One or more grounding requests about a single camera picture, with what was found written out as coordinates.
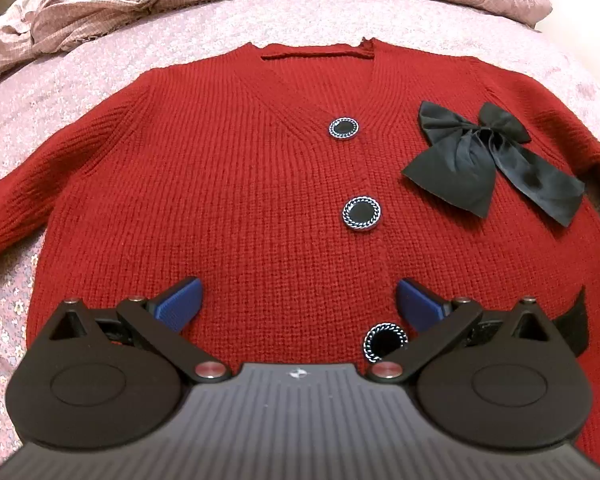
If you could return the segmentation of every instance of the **bow tail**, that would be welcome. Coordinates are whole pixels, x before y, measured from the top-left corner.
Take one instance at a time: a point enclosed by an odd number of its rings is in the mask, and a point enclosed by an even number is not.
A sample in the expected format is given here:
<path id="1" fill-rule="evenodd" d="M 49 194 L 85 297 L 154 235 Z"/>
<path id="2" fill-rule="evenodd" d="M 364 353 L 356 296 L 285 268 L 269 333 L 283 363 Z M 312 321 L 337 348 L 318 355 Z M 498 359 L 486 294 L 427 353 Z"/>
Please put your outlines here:
<path id="1" fill-rule="evenodd" d="M 456 131 L 416 156 L 402 174 L 445 202 L 486 218 L 496 167 L 475 135 Z"/>
<path id="2" fill-rule="evenodd" d="M 567 227 L 575 216 L 584 195 L 584 183 L 559 170 L 544 158 L 512 140 L 503 139 L 490 151 L 497 167 L 520 192 L 545 213 Z"/>

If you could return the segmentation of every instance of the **neckline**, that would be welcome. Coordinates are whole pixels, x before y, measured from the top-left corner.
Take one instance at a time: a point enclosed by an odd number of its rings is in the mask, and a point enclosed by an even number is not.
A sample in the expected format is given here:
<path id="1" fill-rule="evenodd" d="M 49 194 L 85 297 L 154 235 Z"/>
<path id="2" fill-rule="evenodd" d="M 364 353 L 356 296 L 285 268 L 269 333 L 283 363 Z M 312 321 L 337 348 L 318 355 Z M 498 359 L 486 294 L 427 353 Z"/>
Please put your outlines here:
<path id="1" fill-rule="evenodd" d="M 356 105 L 347 111 L 348 116 L 354 118 L 364 130 L 365 124 L 371 122 L 374 111 L 385 107 L 386 102 L 391 100 L 388 92 L 394 89 L 395 94 L 395 87 L 390 80 L 396 75 L 395 71 L 388 69 L 386 47 L 389 45 L 376 38 L 363 38 L 358 46 L 342 43 L 327 46 L 272 43 L 260 48 L 247 43 L 229 56 L 235 61 L 235 71 L 247 91 L 256 94 L 293 133 L 305 140 L 324 140 L 328 138 L 329 124 L 338 117 L 312 102 L 302 92 L 286 85 L 267 66 L 266 59 L 283 56 L 359 56 L 372 59 L 373 66 L 366 89 L 361 92 Z"/>

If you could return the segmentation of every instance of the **red cardigan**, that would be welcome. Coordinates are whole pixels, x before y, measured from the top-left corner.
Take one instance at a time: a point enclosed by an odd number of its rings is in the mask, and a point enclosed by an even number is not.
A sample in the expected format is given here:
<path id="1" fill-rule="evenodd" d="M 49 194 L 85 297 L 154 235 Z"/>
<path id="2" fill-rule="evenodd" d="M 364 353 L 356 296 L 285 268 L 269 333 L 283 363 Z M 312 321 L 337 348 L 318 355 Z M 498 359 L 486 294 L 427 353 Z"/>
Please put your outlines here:
<path id="1" fill-rule="evenodd" d="M 500 173 L 486 219 L 422 191 L 400 171 L 429 146 L 423 100 L 473 122 L 492 102 L 526 127 L 526 148 L 600 180 L 600 143 L 562 102 L 473 57 L 378 40 L 247 44 L 149 70 L 0 180 L 0 252 L 48 229 L 28 342 L 62 298 L 112 307 L 193 275 L 205 298 L 186 335 L 233 367 L 364 367 L 366 332 L 401 324 L 394 291 L 406 276 L 488 308 L 530 294 L 551 317 L 585 285 L 580 363 L 594 407 L 580 444 L 600 463 L 600 218 L 585 198 L 563 228 Z M 355 119 L 358 134 L 330 135 L 339 117 Z M 343 222 L 356 196 L 381 205 L 375 229 Z"/>

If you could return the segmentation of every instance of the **black satin bow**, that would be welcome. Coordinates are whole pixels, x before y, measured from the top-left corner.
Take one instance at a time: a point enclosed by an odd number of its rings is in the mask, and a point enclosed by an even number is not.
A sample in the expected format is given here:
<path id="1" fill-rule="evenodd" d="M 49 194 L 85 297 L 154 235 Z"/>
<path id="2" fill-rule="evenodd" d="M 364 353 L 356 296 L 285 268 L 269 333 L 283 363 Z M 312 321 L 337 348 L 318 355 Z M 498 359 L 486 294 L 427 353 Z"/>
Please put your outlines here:
<path id="1" fill-rule="evenodd" d="M 520 146 L 530 142 L 513 115 L 485 103 L 479 124 L 423 101 L 420 127 L 431 147 L 402 170 L 418 186 L 451 205 L 486 218 L 496 167 L 519 191 L 567 227 L 582 202 L 584 183 Z"/>

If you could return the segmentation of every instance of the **sweater sleeve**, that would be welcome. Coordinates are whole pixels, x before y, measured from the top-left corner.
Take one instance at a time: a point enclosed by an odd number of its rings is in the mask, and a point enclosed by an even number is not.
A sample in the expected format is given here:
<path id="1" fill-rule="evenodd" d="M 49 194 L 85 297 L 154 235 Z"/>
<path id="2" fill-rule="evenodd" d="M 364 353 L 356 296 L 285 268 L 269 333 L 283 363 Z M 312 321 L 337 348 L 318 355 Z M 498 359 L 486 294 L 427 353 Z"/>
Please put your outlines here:
<path id="1" fill-rule="evenodd" d="M 47 139 L 0 179 L 0 253 L 43 226 L 71 177 L 115 141 L 148 87 L 148 73 Z"/>
<path id="2" fill-rule="evenodd" d="M 501 101 L 496 104 L 516 116 L 532 139 L 564 158 L 574 175 L 590 173 L 600 183 L 600 142 L 579 118 L 535 79 L 483 65 L 488 91 Z"/>

